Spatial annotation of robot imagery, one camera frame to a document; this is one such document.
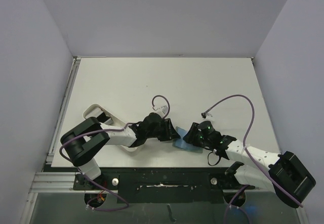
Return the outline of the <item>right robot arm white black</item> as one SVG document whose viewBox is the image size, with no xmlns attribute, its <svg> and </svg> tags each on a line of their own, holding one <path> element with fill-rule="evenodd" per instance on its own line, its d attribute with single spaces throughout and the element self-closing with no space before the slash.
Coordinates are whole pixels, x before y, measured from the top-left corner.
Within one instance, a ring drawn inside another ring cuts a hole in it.
<svg viewBox="0 0 324 224">
<path fill-rule="evenodd" d="M 298 208 L 316 185 L 314 177 L 294 153 L 273 153 L 244 145 L 237 138 L 216 131 L 208 120 L 194 122 L 183 140 L 234 161 L 225 176 L 231 188 L 250 185 L 267 189 L 286 205 Z"/>
</svg>

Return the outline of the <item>blue credit card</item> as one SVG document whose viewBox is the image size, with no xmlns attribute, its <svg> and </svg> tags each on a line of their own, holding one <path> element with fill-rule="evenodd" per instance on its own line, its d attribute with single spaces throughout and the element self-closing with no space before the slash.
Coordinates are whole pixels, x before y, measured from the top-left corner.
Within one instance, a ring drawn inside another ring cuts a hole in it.
<svg viewBox="0 0 324 224">
<path fill-rule="evenodd" d="M 174 140 L 174 146 L 182 149 L 186 148 L 188 144 L 183 140 L 183 137 L 187 134 L 187 130 L 176 127 L 176 132 L 180 136 L 180 138 Z"/>
</svg>

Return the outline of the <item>green card holder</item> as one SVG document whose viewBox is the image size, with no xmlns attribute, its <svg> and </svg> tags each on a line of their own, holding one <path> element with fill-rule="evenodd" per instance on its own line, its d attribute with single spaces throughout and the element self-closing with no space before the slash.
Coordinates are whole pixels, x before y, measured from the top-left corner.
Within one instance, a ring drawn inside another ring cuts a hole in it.
<svg viewBox="0 0 324 224">
<path fill-rule="evenodd" d="M 182 149 L 182 148 L 178 148 L 178 149 L 188 151 L 188 152 L 194 152 L 194 153 L 202 153 L 203 152 L 202 148 L 199 148 L 199 147 L 196 147 L 196 146 L 193 146 L 193 145 L 190 145 L 190 144 L 188 144 L 188 146 L 186 148 L 184 148 L 184 149 Z"/>
</svg>

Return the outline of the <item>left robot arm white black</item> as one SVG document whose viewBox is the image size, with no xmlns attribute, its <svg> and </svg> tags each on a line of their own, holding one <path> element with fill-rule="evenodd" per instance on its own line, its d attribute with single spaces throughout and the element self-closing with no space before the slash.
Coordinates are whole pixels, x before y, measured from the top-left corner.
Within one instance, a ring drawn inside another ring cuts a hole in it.
<svg viewBox="0 0 324 224">
<path fill-rule="evenodd" d="M 123 127 L 101 127 L 96 117 L 90 117 L 65 133 L 61 139 L 60 155 L 71 162 L 85 176 L 85 183 L 91 189 L 101 187 L 103 176 L 95 155 L 105 146 L 135 148 L 148 139 L 167 142 L 180 139 L 169 118 L 150 113 L 142 121 L 127 123 Z"/>
</svg>

